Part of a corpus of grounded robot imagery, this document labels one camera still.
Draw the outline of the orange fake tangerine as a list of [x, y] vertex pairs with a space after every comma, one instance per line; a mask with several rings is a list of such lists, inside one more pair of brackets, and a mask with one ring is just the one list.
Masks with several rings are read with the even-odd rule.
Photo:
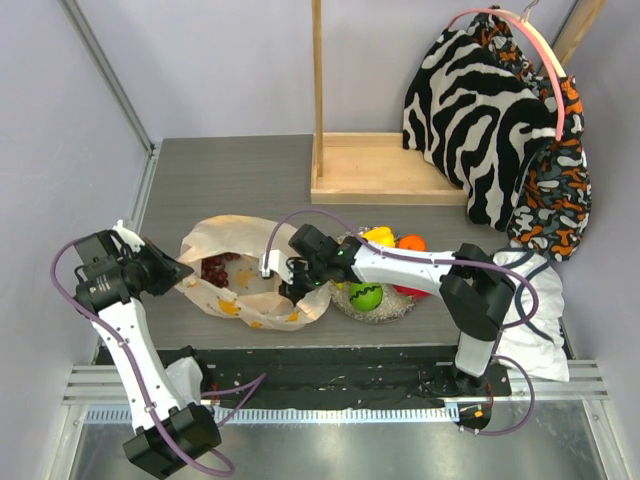
[[426, 241], [419, 235], [406, 235], [402, 237], [397, 247], [404, 250], [425, 252], [428, 247]]

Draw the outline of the green fake fruit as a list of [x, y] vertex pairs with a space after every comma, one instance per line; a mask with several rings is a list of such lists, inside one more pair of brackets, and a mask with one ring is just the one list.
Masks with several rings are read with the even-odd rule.
[[350, 304], [358, 311], [369, 312], [379, 307], [383, 289], [379, 283], [352, 283], [349, 289]]

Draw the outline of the dark fake grapes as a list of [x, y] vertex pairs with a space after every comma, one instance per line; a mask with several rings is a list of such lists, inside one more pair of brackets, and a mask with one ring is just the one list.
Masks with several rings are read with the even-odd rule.
[[203, 258], [200, 263], [200, 277], [218, 288], [229, 286], [229, 275], [226, 272], [226, 265], [240, 259], [241, 256], [232, 252], [209, 256]]

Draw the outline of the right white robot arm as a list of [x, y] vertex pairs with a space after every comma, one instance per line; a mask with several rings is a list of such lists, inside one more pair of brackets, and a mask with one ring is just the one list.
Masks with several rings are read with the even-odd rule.
[[488, 381], [487, 367], [515, 293], [509, 270], [494, 264], [478, 247], [454, 252], [387, 247], [359, 235], [341, 242], [305, 224], [290, 238], [295, 254], [268, 248], [261, 273], [277, 273], [279, 292], [296, 304], [324, 284], [380, 283], [442, 299], [460, 331], [451, 380], [472, 395]]

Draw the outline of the yellow fake bell pepper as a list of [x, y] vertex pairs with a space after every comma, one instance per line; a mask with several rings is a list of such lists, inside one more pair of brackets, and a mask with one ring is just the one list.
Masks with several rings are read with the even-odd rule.
[[372, 228], [362, 233], [361, 237], [368, 242], [373, 242], [384, 247], [394, 248], [396, 244], [395, 235], [388, 226]]

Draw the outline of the translucent plastic bag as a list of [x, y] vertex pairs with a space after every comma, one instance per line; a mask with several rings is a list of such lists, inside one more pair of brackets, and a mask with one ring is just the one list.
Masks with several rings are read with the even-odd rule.
[[[307, 294], [296, 305], [279, 294], [278, 275], [263, 279], [259, 260], [275, 223], [258, 217], [221, 215], [197, 223], [183, 238], [178, 261], [194, 269], [176, 289], [208, 315], [238, 319], [263, 330], [295, 331], [327, 310], [328, 286]], [[229, 286], [218, 288], [200, 277], [203, 258], [232, 252], [240, 259], [226, 265]]]

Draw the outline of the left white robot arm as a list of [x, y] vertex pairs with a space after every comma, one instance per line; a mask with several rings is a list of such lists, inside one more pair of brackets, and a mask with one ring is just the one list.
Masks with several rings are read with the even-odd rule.
[[142, 294], [167, 293], [194, 271], [123, 227], [94, 233], [73, 246], [81, 259], [74, 271], [74, 298], [91, 312], [131, 410], [134, 436], [123, 445], [125, 456], [153, 477], [166, 479], [186, 463], [166, 443], [164, 433], [192, 459], [221, 442], [211, 413], [201, 403], [212, 389], [212, 373], [190, 346], [170, 361], [160, 359], [141, 301]]

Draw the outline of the red fake dragon fruit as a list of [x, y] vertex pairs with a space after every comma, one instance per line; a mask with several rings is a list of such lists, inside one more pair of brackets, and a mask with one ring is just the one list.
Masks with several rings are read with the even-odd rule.
[[410, 297], [413, 301], [418, 301], [429, 296], [428, 292], [410, 287], [394, 285], [393, 288], [399, 294]]

